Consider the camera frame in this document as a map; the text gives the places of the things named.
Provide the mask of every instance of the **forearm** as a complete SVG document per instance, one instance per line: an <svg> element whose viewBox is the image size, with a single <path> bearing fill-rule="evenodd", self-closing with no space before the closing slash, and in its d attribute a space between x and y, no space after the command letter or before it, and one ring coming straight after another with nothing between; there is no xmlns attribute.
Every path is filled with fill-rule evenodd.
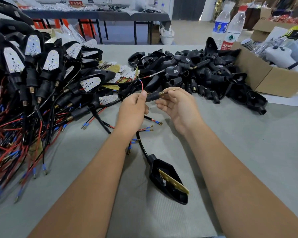
<svg viewBox="0 0 298 238"><path fill-rule="evenodd" d="M226 237L298 237L298 218L202 121L186 135Z"/></svg>
<svg viewBox="0 0 298 238"><path fill-rule="evenodd" d="M127 146L114 131L29 237L105 237Z"/></svg>

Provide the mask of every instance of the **gray tablecloth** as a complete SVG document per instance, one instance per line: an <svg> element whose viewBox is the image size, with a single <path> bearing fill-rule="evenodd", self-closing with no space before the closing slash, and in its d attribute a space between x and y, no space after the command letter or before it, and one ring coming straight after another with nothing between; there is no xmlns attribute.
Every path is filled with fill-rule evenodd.
<svg viewBox="0 0 298 238"><path fill-rule="evenodd" d="M161 47L99 45L104 60L119 64L126 64L136 51L152 53ZM204 46L163 48L174 53ZM210 128L298 216L298 107L269 103L267 113L260 116L228 98L215 105L198 95L194 97ZM115 124L119 105L107 108L101 118ZM148 154L174 166L190 190L188 204L178 204L155 188L139 145L133 144L123 167L107 238L197 238L218 234L220 227L188 144L165 113L152 102L149 108L149 116L163 125L155 125L154 132L140 134L144 147ZM0 238L27 236L99 150L108 137L100 124L95 120L86 130L80 129L90 116L72 122L61 133L46 156L49 174L44 176L41 170L36 180L31 179L18 203L13 204L20 188L18 179L7 187L0 200ZM151 124L145 120L143 127Z"/></svg>
<svg viewBox="0 0 298 238"><path fill-rule="evenodd" d="M51 10L23 10L32 19L98 19L100 21L159 21L166 30L171 25L167 13L135 13L126 12L100 12L100 11L51 11Z"/></svg>

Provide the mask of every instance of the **person's right hand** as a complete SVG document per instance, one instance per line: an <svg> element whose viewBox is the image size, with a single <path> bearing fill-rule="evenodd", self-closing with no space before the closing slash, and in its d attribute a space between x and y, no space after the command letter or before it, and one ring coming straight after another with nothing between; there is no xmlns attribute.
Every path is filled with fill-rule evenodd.
<svg viewBox="0 0 298 238"><path fill-rule="evenodd" d="M177 131L185 135L203 123L194 97L182 88L171 87L163 90L165 95L155 101L157 107L172 119Z"/></svg>

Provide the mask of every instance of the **plastic bottle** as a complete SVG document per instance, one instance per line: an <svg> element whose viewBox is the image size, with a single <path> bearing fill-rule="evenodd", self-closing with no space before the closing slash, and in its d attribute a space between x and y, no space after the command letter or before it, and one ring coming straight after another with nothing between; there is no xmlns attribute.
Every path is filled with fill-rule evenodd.
<svg viewBox="0 0 298 238"><path fill-rule="evenodd" d="M239 7L238 12L228 25L221 50L230 50L233 43L238 39L244 27L246 10L246 5Z"/></svg>
<svg viewBox="0 0 298 238"><path fill-rule="evenodd" d="M224 5L223 11L218 15L215 20L214 28L212 31L212 38L214 39L217 47L220 49L223 40L225 38L225 32L228 24L231 20L231 13L229 11L229 6Z"/></svg>

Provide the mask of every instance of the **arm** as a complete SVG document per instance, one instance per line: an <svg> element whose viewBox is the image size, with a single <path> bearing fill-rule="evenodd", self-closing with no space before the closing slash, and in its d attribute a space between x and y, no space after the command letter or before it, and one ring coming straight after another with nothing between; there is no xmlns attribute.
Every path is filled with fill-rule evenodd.
<svg viewBox="0 0 298 238"><path fill-rule="evenodd" d="M32 230L31 237L105 237L126 147L141 126L147 93L120 106L116 128L99 152Z"/></svg>
<svg viewBox="0 0 298 238"><path fill-rule="evenodd" d="M298 217L204 123L194 97L176 88L164 99L157 106L190 144L226 237L298 237Z"/></svg>

